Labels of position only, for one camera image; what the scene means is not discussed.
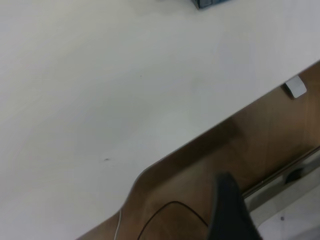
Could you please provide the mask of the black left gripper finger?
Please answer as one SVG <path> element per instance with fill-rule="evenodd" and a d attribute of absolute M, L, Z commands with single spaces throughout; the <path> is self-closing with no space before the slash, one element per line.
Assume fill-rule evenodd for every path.
<path fill-rule="evenodd" d="M 261 240 L 241 190 L 228 173 L 215 176 L 213 206 L 208 225 L 210 240 Z"/>

